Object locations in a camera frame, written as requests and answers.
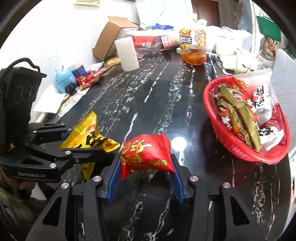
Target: person's hand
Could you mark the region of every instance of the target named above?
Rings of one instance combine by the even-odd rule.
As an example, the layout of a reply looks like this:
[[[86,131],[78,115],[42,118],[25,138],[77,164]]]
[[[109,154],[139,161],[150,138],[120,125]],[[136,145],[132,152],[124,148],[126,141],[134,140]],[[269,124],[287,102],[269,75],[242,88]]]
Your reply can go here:
[[[13,188],[18,188],[20,190],[23,190],[23,189],[28,189],[28,190],[33,190],[34,187],[35,187],[35,184],[36,183],[33,183],[33,182],[22,182],[22,181],[19,181],[17,179],[14,179],[14,178],[8,178],[4,171],[2,170],[2,167],[0,167],[0,173],[1,173],[1,176],[3,178],[3,180],[5,182],[7,182],[7,184]]]

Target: blue gripper pad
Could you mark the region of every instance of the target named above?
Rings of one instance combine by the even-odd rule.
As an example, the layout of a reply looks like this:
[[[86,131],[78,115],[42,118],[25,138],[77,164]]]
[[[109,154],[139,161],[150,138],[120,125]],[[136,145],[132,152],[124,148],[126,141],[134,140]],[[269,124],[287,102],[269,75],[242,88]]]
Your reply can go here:
[[[185,200],[184,193],[183,193],[183,183],[181,181],[181,178],[178,174],[178,171],[173,161],[172,161],[172,164],[175,170],[175,173],[170,173],[172,186],[174,188],[177,199],[180,201],[180,203],[183,203],[183,201]]]
[[[121,161],[119,158],[119,160],[117,161],[117,164],[114,168],[114,171],[111,175],[109,185],[108,185],[108,193],[106,196],[106,201],[109,204],[113,201],[113,199],[116,196],[117,189],[118,189],[119,182],[120,182],[120,175],[121,175]]]
[[[68,136],[71,134],[71,131],[67,131],[63,134],[61,134],[61,140],[66,140],[68,138]]]

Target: cardboard box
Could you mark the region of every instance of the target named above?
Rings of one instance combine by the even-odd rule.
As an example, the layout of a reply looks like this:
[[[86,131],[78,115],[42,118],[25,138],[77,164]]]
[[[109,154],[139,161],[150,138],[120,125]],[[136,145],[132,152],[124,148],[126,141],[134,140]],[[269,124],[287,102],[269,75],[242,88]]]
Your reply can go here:
[[[128,31],[138,30],[139,28],[127,18],[108,16],[108,19],[109,21],[93,48],[93,55],[101,61],[106,61],[115,54],[115,40],[124,38]]]

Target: yellow snack bag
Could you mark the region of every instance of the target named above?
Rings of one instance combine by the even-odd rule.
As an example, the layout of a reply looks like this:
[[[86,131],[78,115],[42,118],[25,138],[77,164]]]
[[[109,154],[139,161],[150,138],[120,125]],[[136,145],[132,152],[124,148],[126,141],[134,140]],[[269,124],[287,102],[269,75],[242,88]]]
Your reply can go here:
[[[60,146],[65,148],[102,148],[106,152],[114,151],[120,144],[99,133],[96,114],[92,111],[73,129],[72,133]],[[81,164],[81,170],[86,180],[90,179],[94,169],[94,162]]]

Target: black cable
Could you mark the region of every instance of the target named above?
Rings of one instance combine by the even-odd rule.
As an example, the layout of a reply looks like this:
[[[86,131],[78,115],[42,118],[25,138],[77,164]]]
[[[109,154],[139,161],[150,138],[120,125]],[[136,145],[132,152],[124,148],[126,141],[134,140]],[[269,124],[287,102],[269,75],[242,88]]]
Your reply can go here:
[[[16,61],[14,61],[13,63],[11,63],[2,73],[2,75],[0,76],[0,84],[1,84],[1,80],[5,78],[5,76],[7,75],[7,73],[13,68],[13,66],[15,66],[16,64],[19,64],[21,62],[27,62],[32,68],[37,69],[38,72],[40,72],[40,67],[36,66],[33,64],[33,62],[29,59],[29,58],[20,58]]]
[[[165,8],[165,0],[163,0],[163,7]],[[164,9],[164,11],[161,13],[161,15],[162,15],[164,12],[165,12],[165,9]],[[161,15],[159,15],[159,16],[161,16]]]

